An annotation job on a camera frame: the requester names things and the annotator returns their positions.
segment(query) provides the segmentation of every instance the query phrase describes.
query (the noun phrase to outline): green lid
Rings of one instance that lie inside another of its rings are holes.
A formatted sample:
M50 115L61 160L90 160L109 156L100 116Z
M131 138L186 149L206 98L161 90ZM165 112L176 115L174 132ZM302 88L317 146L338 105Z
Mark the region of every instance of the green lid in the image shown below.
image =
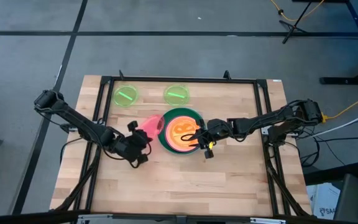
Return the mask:
M132 85L121 85L114 92L113 100L118 106L133 105L138 97L137 90Z
M193 150L191 151L186 151L186 152L180 152L180 151L176 151L174 148L172 148L169 143L167 142L167 139L165 137L165 132L166 132L166 128L169 124L170 121L172 121L173 119L179 117L179 116L189 116L193 119L200 120L203 119L201 117L201 115L199 115L196 111L189 109L189 108L174 108L168 112L166 112L163 116L164 118L164 128L161 130L161 133L158 135L158 139L160 140L161 144L168 149L168 151L173 152L175 154L189 154L192 153L194 151L196 151L198 149L198 147L195 147Z
M164 100L172 106L185 105L189 99L189 90L184 85L174 84L164 91Z

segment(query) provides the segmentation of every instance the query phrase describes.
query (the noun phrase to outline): wooden table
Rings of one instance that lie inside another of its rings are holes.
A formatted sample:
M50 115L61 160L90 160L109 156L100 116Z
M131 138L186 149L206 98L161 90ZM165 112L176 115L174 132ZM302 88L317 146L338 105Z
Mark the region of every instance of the wooden table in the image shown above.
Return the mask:
M89 119L93 115L100 79L101 76L85 76L78 97L76 110ZM141 124L147 117L164 114L173 108L163 99L164 89L173 83L119 81L114 82L114 89L128 83L136 86L139 99L128 108L111 103L108 126L127 134L129 122L137 120ZM283 84L280 80L267 80L267 83L272 109L277 110L286 104ZM186 107L199 112L205 120L257 116L252 85L184 85L191 96ZM264 102L262 89L260 97ZM77 137L77 133L71 133L68 141ZM233 139L219 141L213 147L215 157L208 160L201 150L189 155L177 155L163 148L158 139L151 145L153 151L149 161L138 169L133 169L127 161L114 161L102 153L92 212L272 216L259 131L247 136L241 143ZM84 140L66 147L50 208L59 206L78 182L85 147ZM293 146L284 145L280 147L280 153L287 187L303 209L310 213L298 152ZM85 207L87 188L82 196L81 208ZM277 186L276 193L279 211L283 213Z

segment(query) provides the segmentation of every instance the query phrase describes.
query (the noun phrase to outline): tripod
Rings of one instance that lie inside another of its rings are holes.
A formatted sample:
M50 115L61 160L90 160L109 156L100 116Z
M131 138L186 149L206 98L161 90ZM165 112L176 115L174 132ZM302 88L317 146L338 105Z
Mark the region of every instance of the tripod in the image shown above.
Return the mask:
M305 15L305 12L308 10L309 6L310 6L311 2L309 2L309 4L305 7L305 9L303 10L301 16L298 18L298 20L296 21L295 25L292 25L292 24L289 24L287 22L284 22L282 20L280 20L279 22L281 24L284 24L284 25L287 25L288 28L290 28L290 31L288 32L287 36L284 38L283 40L283 44L285 44L287 42L287 40L290 38L291 34L294 32L294 31L300 31L302 33L307 33L306 31L304 31L303 29L300 29L300 28L297 28L297 25L299 23L299 21L301 21L303 15Z

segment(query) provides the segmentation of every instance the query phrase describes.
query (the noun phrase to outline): orange plate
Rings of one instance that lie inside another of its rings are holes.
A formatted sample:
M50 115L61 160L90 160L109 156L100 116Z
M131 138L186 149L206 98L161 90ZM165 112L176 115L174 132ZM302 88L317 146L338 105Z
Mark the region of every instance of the orange plate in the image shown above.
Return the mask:
M193 150L194 146L191 144L197 144L197 139L192 141L182 141L180 138L185 134L194 134L196 130L200 128L196 124L196 120L189 116L179 116L174 118L168 123L165 130L165 138L168 144L178 152L187 152Z

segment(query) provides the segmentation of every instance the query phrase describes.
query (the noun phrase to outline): yellow cable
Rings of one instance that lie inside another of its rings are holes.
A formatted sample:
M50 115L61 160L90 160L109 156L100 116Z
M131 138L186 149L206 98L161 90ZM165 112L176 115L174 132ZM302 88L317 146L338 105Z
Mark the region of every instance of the yellow cable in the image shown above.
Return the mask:
M276 9L277 9L278 11L281 10L280 7L274 2L274 0L270 0L270 1L274 4L274 6L276 7ZM316 7L314 7L314 9L312 9L310 12L308 12L306 15L304 15L304 16L302 17L302 19L304 19L304 18L308 17L310 14L312 14L312 13L314 12L314 10L316 10L324 1L325 1L325 0L321 0L321 2L320 2ZM284 12L281 13L280 15L283 16L284 19L286 19L286 20L288 20L288 21L291 21L291 22L295 22L295 21L298 20L298 19L289 19L289 18L287 18L287 17L284 15Z
M334 118L337 118L339 117L341 114L345 113L347 110L349 110L350 108L352 108L353 106L355 106L356 104L358 104L358 101L353 103L352 105L348 106L346 109L342 110L339 114L335 115L335 116L332 116L332 117L329 117L327 115L323 115L323 120L326 121L328 119L334 119Z

